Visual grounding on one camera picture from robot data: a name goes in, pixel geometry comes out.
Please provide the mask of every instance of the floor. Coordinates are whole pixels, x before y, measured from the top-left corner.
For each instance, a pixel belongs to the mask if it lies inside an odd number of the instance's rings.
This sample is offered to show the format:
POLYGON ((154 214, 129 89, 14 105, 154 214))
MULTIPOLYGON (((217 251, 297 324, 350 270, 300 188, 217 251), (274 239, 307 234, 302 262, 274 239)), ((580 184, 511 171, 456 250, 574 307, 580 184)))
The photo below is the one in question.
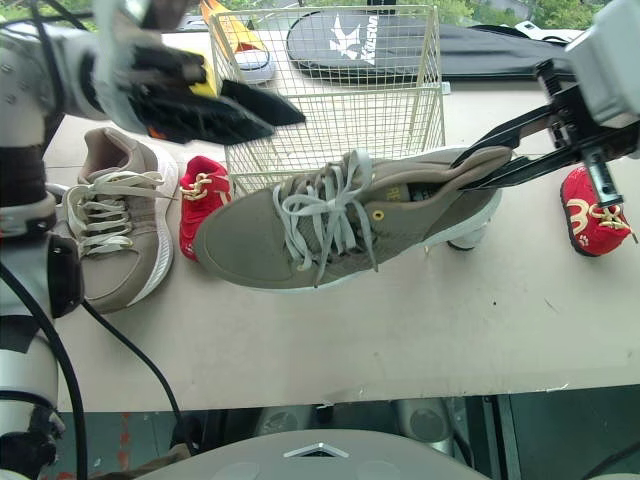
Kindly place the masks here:
MULTIPOLYGON (((524 480, 581 479, 640 440, 640 385, 512 395, 524 480)), ((640 452, 606 473, 640 473, 640 452)))
MULTIPOLYGON (((595 464, 640 437, 640 385, 590 390, 511 395, 511 409, 520 478, 524 480, 580 479, 595 464)), ((456 426, 466 434, 461 399, 450 399, 456 426)), ((260 409, 229 412, 225 443, 247 438, 260 409)), ((46 480, 71 480, 74 435, 68 426, 58 444, 60 460, 46 472, 46 480)), ((174 421, 169 412, 89 413, 91 474, 120 471, 143 464, 168 449, 174 421)), ((340 404, 331 426, 397 433, 388 402, 340 404)), ((312 427, 323 427, 317 420, 312 427)), ((640 453, 607 473, 640 472, 640 453)))

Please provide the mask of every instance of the yellow lace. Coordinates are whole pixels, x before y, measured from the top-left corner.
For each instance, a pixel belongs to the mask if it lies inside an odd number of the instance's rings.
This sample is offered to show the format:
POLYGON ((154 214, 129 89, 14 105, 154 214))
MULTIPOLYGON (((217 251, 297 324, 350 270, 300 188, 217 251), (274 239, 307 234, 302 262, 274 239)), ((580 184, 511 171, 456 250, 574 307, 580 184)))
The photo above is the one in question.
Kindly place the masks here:
POLYGON ((589 207, 589 215, 593 218, 600 219, 599 225, 603 227, 613 228, 614 230, 620 230, 623 228, 628 228, 631 231, 631 236, 633 240, 638 243, 638 237, 636 237, 635 232, 631 228, 630 225, 625 223, 620 215, 622 214, 622 209, 619 205, 614 205, 613 207, 604 207, 602 208, 602 213, 596 212, 597 205, 591 205, 589 207))
POLYGON ((206 173, 199 173, 196 175, 196 181, 189 184, 191 190, 180 187, 180 191, 183 193, 185 199, 194 202, 207 196, 209 191, 203 188, 203 185, 211 182, 213 182, 213 180, 208 178, 206 173))

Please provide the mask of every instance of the beige sneaker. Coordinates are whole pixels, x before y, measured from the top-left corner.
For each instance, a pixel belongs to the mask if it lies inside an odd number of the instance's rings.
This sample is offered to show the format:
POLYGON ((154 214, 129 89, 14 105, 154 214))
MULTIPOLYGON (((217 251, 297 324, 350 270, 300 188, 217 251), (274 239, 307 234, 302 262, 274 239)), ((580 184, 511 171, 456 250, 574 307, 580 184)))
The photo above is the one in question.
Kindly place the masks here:
POLYGON ((112 128, 85 135, 79 185, 65 192, 64 219, 78 242, 87 300, 101 313, 146 297, 173 258, 165 219, 178 182, 171 155, 112 128))
POLYGON ((508 162, 511 149, 483 148, 451 168, 462 151, 374 162, 354 150, 214 212, 196 235, 198 261, 230 282, 292 291, 377 270, 414 245, 469 248, 500 192, 460 188, 508 162))

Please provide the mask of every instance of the white sole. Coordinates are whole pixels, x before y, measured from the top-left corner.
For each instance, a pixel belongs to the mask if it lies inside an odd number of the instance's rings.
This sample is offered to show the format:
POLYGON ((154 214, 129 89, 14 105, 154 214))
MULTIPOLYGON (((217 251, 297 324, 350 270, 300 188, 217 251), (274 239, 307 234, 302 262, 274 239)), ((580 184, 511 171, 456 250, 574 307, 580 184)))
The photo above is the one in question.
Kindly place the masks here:
POLYGON ((155 199, 158 253, 156 255, 156 263, 153 266, 153 271, 147 283, 145 283, 142 290, 140 290, 134 299, 127 304, 127 307, 139 302, 155 290, 167 275, 167 272, 169 272, 171 262, 173 261, 173 242, 171 241, 169 225, 167 225, 167 209, 171 204, 172 198, 165 197, 173 197, 176 187, 178 186, 178 164, 164 148, 156 145, 147 145, 147 147, 155 153, 158 159, 158 172, 162 174, 162 178, 164 179, 164 184, 158 187, 158 192, 162 193, 164 197, 155 199))
MULTIPOLYGON (((417 243, 413 247, 431 247, 433 245, 437 245, 439 243, 444 243, 450 240, 455 240, 456 238, 464 237, 472 232, 475 232, 479 228, 483 228, 486 226, 486 223, 493 216, 495 211, 498 209, 498 205, 500 205, 500 200, 502 198, 502 191, 496 191, 495 195, 491 198, 489 203, 487 203, 482 210, 480 210, 475 215, 467 218, 466 220, 453 225, 452 227, 447 228, 446 230, 442 230, 441 232, 432 235, 427 238, 424 242, 417 243)), ((336 285, 341 284, 347 280, 350 280, 358 275, 363 274, 366 270, 362 270, 359 272, 352 273, 350 275, 346 275, 342 278, 339 278, 333 282, 323 283, 318 285, 317 287, 301 287, 301 288, 276 288, 276 289, 268 289, 268 288, 254 288, 253 290, 260 290, 265 292, 275 292, 275 293, 298 293, 298 292, 309 292, 313 290, 320 290, 323 288, 335 287, 336 285)))

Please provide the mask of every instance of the olive green sneaker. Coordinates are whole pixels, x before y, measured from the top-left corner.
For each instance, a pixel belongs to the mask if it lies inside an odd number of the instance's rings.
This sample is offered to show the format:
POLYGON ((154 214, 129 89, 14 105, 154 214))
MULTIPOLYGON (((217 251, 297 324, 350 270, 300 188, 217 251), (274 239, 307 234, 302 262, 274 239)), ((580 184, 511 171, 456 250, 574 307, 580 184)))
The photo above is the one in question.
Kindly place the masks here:
POLYGON ((211 273, 260 289, 325 286, 373 268, 414 245, 483 229, 500 192, 461 192, 511 159, 511 149, 448 148, 394 161, 363 150, 315 174, 241 197, 201 224, 198 261, 211 273))

